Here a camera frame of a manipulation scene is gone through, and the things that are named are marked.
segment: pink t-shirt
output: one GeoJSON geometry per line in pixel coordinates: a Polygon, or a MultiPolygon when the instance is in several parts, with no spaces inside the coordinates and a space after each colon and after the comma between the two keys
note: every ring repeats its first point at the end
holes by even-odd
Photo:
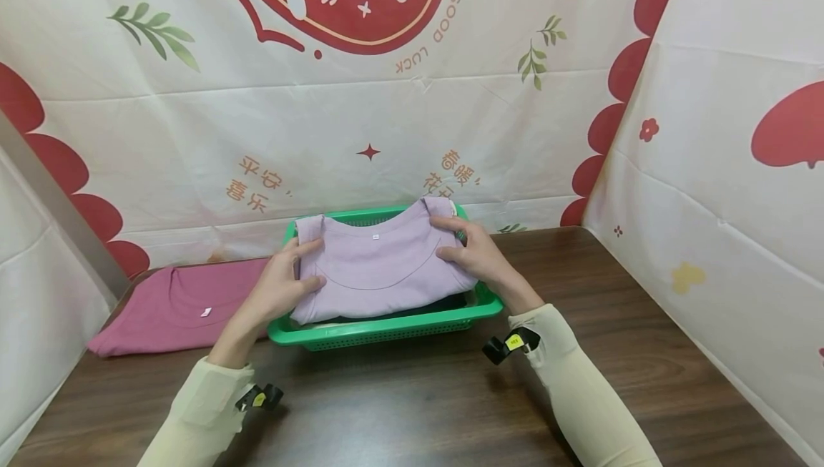
{"type": "Polygon", "coordinates": [[[109,357],[215,345],[267,261],[162,268],[135,287],[123,312],[88,347],[109,357]]]}

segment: fabric backdrop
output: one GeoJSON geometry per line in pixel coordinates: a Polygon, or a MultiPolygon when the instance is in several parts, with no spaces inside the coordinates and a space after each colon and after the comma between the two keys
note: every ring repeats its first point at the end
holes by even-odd
{"type": "Polygon", "coordinates": [[[670,0],[585,219],[812,466],[824,21],[809,10],[822,1],[670,0]]]}
{"type": "Polygon", "coordinates": [[[0,0],[0,105],[129,275],[426,194],[578,224],[665,4],[0,0]]]}
{"type": "Polygon", "coordinates": [[[0,466],[34,427],[113,303],[0,149],[0,466]]]}

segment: folded shirt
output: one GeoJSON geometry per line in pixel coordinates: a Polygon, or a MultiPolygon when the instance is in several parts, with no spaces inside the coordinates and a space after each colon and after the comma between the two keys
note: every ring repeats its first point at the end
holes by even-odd
{"type": "Polygon", "coordinates": [[[323,215],[299,219],[299,243],[318,238],[325,243],[300,260],[300,279],[322,275],[326,284],[300,301],[292,319],[304,325],[389,315],[475,287],[476,278],[435,256],[441,246],[463,247],[454,233],[429,223],[430,216],[450,217],[453,211],[448,198],[423,197],[396,217],[369,227],[323,215]]]}
{"type": "Polygon", "coordinates": [[[109,357],[215,345],[267,261],[162,268],[134,288],[126,308],[88,348],[109,357]]]}

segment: green basket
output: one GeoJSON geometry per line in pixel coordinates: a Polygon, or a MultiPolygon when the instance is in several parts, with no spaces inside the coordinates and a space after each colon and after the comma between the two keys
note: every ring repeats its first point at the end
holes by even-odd
{"type": "MultiPolygon", "coordinates": [[[[406,208],[407,206],[380,207],[353,212],[328,213],[326,216],[345,224],[365,227],[388,221],[406,208]]],[[[466,212],[462,207],[455,205],[455,208],[459,217],[466,218],[466,212]]],[[[298,229],[292,222],[286,230],[283,243],[285,244],[297,235],[298,229]]],[[[498,299],[498,295],[488,289],[486,284],[479,282],[473,289],[473,293],[475,293],[475,304],[468,305],[466,308],[328,327],[299,328],[289,318],[289,315],[284,315],[269,324],[269,337],[273,342],[281,345],[301,345],[310,351],[322,351],[364,343],[386,342],[398,338],[466,330],[472,326],[473,320],[497,315],[504,309],[504,304],[498,299]]]]}

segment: cream arm sleeve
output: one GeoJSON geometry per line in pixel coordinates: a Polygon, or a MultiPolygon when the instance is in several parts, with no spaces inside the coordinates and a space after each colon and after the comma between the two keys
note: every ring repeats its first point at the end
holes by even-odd
{"type": "Polygon", "coordinates": [[[166,422],[137,467],[211,467],[240,431],[235,403],[251,388],[249,366],[233,370],[201,359],[172,402],[166,422]]]}
{"type": "Polygon", "coordinates": [[[661,467],[644,431],[553,305],[510,317],[509,325],[526,327],[541,337],[538,348],[526,357],[584,467],[661,467]]]}

